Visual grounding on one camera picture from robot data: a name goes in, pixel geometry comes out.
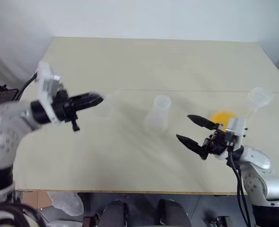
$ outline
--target floor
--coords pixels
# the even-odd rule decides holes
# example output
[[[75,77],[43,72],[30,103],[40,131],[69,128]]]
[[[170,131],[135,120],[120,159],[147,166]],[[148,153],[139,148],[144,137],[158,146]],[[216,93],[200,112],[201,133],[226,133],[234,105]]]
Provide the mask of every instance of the floor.
[[[157,203],[160,199],[170,199],[180,203],[187,212],[193,227],[208,227],[207,220],[217,216],[230,216],[232,227],[243,227],[245,223],[239,211],[237,198],[214,195],[181,195],[181,194],[138,194],[138,193],[79,193],[85,212],[81,216],[71,217],[63,211],[48,207],[40,210],[47,221],[74,220],[82,221],[103,209],[113,200],[122,200],[129,205],[130,221],[128,226],[153,225]],[[251,222],[254,223],[251,204],[246,198]]]

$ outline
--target plastic bag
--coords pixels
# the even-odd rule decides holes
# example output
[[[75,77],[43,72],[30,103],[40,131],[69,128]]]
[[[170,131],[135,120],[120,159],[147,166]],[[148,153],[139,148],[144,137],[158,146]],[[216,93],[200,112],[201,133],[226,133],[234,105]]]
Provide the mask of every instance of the plastic bag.
[[[83,214],[83,203],[77,193],[73,192],[48,192],[53,206],[63,210],[70,216]]]
[[[50,227],[82,227],[82,222],[78,221],[51,221],[47,223]]]

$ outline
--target wall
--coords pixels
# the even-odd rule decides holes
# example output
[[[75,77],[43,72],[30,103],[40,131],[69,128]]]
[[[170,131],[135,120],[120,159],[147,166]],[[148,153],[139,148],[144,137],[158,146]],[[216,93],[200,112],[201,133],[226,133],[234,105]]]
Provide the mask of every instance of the wall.
[[[260,42],[279,68],[279,0],[0,0],[0,81],[29,78],[55,35]]]

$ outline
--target table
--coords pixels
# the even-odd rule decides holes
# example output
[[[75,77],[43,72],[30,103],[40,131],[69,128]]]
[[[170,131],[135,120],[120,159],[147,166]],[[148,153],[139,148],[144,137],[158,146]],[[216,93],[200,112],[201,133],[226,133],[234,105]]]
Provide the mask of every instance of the table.
[[[279,175],[279,71],[256,43],[56,37],[44,61],[71,96],[98,91],[110,105],[80,111],[79,132],[68,123],[27,135],[14,165],[17,189],[234,193],[232,170],[201,160],[175,134],[201,144],[211,131],[186,116],[244,116],[254,87],[274,100],[248,121],[244,144],[264,150]],[[143,120],[159,94],[172,106],[168,129],[153,136]],[[34,85],[22,99],[37,99]]]

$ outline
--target dark floor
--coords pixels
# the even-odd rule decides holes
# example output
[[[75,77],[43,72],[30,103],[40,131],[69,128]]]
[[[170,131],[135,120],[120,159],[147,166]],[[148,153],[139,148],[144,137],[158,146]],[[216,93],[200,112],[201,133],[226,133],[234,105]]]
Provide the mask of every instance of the dark floor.
[[[82,221],[84,216],[91,216],[103,209],[113,200],[122,200],[129,205],[130,220],[128,226],[153,225],[156,207],[160,199],[170,199],[180,203],[187,212],[193,227],[207,227],[206,220],[216,216],[230,216],[232,227],[243,227],[245,223],[239,211],[237,198],[214,195],[180,194],[137,194],[137,193],[79,193],[85,212],[81,216],[71,217],[53,207],[40,210],[47,221],[74,220]],[[246,198],[251,222],[255,223],[251,204]]]

